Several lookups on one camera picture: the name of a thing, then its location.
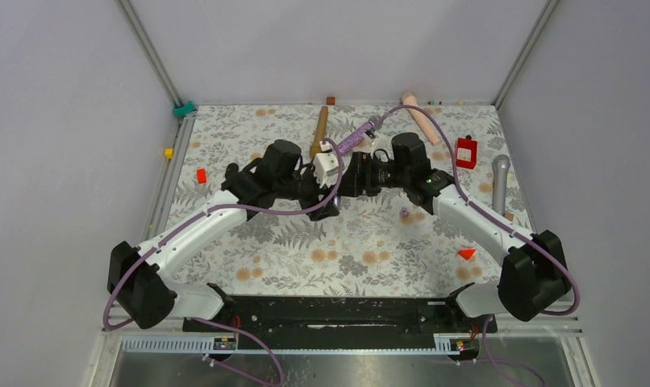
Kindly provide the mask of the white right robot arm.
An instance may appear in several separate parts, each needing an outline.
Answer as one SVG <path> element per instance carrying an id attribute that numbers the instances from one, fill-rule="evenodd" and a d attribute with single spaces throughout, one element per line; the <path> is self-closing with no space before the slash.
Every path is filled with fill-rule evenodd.
<path id="1" fill-rule="evenodd" d="M 499 213 L 474 201 L 456 178 L 432 167 L 415 133 L 396 135 L 392 157 L 354 152 L 339 189 L 345 197 L 375 196 L 401 189 L 416 206 L 450 222 L 484 248 L 501 268 L 496 281 L 468 285 L 452 293 L 445 311 L 450 328 L 465 332 L 487 314 L 509 313 L 528 322 L 565 296 L 573 286 L 566 277 L 560 239 L 550 231 L 536 234 L 512 225 Z"/>

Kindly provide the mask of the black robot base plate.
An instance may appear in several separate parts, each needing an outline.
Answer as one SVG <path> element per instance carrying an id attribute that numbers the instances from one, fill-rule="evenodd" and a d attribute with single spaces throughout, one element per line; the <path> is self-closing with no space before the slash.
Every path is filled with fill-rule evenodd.
<path id="1" fill-rule="evenodd" d="M 186 319 L 185 332 L 239 328 L 273 350 L 429 350 L 435 335 L 471 337 L 486 321 L 446 298 L 224 295 L 211 325 Z"/>

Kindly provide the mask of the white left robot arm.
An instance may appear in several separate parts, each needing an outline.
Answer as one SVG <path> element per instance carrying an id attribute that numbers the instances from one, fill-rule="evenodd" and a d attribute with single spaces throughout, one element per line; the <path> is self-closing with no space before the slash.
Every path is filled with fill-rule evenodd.
<path id="1" fill-rule="evenodd" d="M 323 140 L 323 152 L 310 163 L 301 148 L 274 141 L 263 156 L 241 168 L 227 166 L 218 191 L 168 230 L 135 246 L 123 241 L 110 254 L 110 294 L 102 325 L 114 331 L 131 323 L 149 329 L 169 317 L 196 318 L 213 331 L 224 331 L 233 310 L 211 285 L 190 285 L 174 276 L 218 237 L 257 214 L 319 216 L 340 193 L 344 147 Z"/>

